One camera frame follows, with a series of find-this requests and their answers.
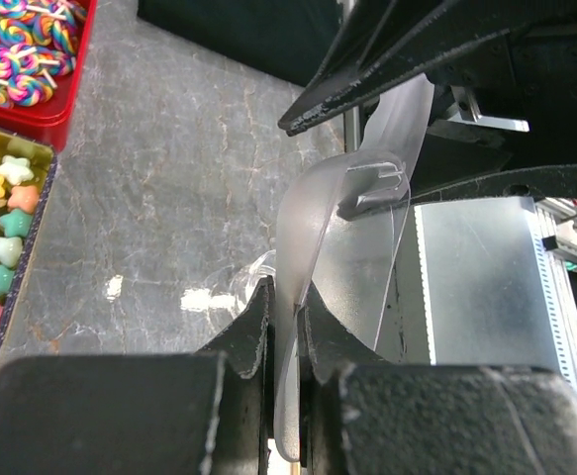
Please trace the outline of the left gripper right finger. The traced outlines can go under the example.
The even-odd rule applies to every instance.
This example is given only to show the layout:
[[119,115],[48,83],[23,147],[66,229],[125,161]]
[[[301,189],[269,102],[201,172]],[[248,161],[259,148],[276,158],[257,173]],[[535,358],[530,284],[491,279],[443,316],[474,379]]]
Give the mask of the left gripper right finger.
[[577,474],[577,397],[553,372],[394,364],[318,296],[297,323],[310,473]]

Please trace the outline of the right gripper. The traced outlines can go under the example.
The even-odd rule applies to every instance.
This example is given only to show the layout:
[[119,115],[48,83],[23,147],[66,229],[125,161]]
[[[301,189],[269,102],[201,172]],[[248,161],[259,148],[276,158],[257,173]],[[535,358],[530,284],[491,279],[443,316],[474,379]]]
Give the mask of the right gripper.
[[426,73],[469,124],[430,126],[422,173],[491,173],[415,191],[400,172],[338,200],[347,221],[381,209],[485,198],[577,199],[577,1],[359,1],[279,119],[299,135]]

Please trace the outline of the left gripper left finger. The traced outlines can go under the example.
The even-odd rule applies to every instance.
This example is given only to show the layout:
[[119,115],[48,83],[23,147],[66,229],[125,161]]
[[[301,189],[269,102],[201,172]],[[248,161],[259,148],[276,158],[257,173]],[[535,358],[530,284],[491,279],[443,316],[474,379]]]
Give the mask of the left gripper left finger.
[[263,474],[274,286],[193,353],[0,368],[0,474]]

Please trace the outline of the clear plastic scoop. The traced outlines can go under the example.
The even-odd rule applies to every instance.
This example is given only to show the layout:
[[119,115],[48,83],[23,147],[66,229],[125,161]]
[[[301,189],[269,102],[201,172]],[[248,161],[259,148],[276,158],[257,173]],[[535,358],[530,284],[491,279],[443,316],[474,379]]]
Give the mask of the clear plastic scoop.
[[314,285],[333,316],[375,347],[433,92],[420,74],[382,94],[358,150],[309,168],[281,202],[273,430],[290,462],[300,455],[296,314]]

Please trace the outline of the gold tin of star candies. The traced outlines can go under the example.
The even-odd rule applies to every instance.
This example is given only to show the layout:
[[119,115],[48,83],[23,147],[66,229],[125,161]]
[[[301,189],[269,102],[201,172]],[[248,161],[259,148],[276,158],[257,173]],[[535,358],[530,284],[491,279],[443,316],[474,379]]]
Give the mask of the gold tin of star candies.
[[52,147],[0,129],[0,348],[56,172]]

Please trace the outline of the black cloth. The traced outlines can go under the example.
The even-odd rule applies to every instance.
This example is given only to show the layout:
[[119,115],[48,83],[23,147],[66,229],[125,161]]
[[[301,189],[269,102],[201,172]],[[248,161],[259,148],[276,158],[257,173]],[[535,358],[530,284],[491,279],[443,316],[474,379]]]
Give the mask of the black cloth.
[[138,17],[253,69],[305,87],[342,20],[334,0],[147,0]]

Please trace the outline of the red tray of lollipops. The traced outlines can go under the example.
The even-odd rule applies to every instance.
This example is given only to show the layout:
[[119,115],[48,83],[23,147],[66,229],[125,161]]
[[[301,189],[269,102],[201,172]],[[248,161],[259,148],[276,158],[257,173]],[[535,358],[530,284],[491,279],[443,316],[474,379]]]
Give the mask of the red tray of lollipops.
[[0,128],[65,148],[95,1],[0,1]]

